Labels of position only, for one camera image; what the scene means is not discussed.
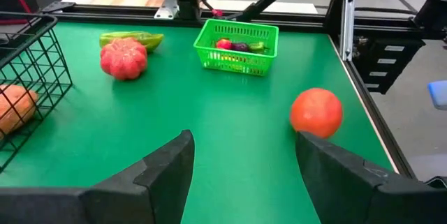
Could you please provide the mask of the green yellow ridged gourd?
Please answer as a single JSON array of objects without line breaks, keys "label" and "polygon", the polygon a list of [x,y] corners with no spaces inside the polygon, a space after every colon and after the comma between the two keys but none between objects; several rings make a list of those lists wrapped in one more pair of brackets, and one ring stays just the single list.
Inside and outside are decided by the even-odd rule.
[{"label": "green yellow ridged gourd", "polygon": [[153,52],[164,39],[164,35],[160,33],[149,33],[146,31],[116,31],[102,33],[99,37],[99,45],[103,47],[114,39],[134,38],[142,44],[147,52]]}]

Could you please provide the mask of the green plastic basket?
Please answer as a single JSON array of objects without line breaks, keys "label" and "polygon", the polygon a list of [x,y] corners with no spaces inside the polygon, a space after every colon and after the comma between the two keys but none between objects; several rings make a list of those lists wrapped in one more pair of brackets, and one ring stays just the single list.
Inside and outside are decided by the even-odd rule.
[{"label": "green plastic basket", "polygon": [[[232,43],[264,42],[264,54],[216,48],[216,42],[227,38]],[[210,19],[205,22],[193,46],[204,68],[264,76],[278,53],[279,29],[275,26]],[[219,54],[232,54],[239,61],[221,61]]]}]

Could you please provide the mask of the red ribbed pumpkin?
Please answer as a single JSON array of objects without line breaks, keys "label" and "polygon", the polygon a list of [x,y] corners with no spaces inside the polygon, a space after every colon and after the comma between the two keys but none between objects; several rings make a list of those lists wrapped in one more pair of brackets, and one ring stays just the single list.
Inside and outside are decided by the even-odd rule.
[{"label": "red ribbed pumpkin", "polygon": [[101,48],[100,67],[117,80],[137,79],[147,64],[147,50],[134,38],[113,39]]}]

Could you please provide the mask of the black drawer cabinet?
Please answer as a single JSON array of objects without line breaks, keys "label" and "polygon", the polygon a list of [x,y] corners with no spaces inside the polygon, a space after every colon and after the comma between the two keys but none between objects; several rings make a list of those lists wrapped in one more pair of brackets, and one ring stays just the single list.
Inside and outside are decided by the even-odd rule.
[{"label": "black drawer cabinet", "polygon": [[353,64],[370,92],[386,94],[420,48],[421,39],[366,38],[354,40]]}]

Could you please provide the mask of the small green pepper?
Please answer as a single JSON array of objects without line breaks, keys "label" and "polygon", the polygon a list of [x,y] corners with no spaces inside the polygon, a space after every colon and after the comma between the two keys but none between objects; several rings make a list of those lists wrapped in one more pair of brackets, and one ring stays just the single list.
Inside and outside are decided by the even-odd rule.
[{"label": "small green pepper", "polygon": [[255,54],[264,54],[268,50],[268,47],[264,42],[249,44],[249,51]]}]

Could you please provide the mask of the green table mat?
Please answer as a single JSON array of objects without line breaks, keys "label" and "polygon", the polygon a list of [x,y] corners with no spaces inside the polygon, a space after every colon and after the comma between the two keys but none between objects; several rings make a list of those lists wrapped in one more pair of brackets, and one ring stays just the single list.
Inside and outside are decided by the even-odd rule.
[{"label": "green table mat", "polygon": [[327,35],[280,33],[278,55],[259,77],[203,68],[197,28],[150,27],[162,44],[138,79],[119,82],[101,70],[98,45],[118,29],[55,26],[73,86],[0,173],[0,186],[90,186],[189,129],[195,162],[182,224],[319,224],[289,123],[293,101],[312,87],[342,102],[332,141],[393,168]]}]

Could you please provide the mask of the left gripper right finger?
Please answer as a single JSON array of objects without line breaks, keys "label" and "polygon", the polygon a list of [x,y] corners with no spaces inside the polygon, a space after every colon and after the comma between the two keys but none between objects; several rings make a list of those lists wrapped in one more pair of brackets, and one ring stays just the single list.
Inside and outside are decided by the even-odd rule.
[{"label": "left gripper right finger", "polygon": [[447,224],[447,177],[410,179],[305,131],[295,152],[321,224]]}]

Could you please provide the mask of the blue plastic object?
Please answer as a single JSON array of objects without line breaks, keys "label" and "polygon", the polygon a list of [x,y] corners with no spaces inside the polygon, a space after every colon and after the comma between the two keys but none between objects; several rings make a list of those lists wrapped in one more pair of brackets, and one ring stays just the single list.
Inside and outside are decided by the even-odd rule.
[{"label": "blue plastic object", "polygon": [[447,111],[447,80],[429,82],[427,89],[433,106],[438,110]]}]

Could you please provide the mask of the orange pumpkin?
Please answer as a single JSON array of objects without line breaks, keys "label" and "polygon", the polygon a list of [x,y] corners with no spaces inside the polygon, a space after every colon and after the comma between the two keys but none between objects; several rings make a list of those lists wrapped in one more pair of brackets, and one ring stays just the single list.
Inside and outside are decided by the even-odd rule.
[{"label": "orange pumpkin", "polygon": [[38,94],[20,85],[0,85],[0,139],[33,117]]}]

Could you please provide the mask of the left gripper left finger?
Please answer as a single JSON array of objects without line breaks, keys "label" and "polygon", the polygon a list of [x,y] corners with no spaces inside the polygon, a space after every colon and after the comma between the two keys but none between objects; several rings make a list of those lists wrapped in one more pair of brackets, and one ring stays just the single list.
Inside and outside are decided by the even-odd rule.
[{"label": "left gripper left finger", "polygon": [[87,187],[0,187],[0,224],[180,224],[193,175],[189,130]]}]

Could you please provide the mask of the large orange fruit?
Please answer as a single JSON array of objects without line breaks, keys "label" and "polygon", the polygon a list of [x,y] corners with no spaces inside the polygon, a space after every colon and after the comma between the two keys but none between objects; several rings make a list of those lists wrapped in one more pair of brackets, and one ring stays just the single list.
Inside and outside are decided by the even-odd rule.
[{"label": "large orange fruit", "polygon": [[291,105],[289,121],[294,131],[329,138],[342,124],[342,103],[333,92],[311,88],[300,93]]}]

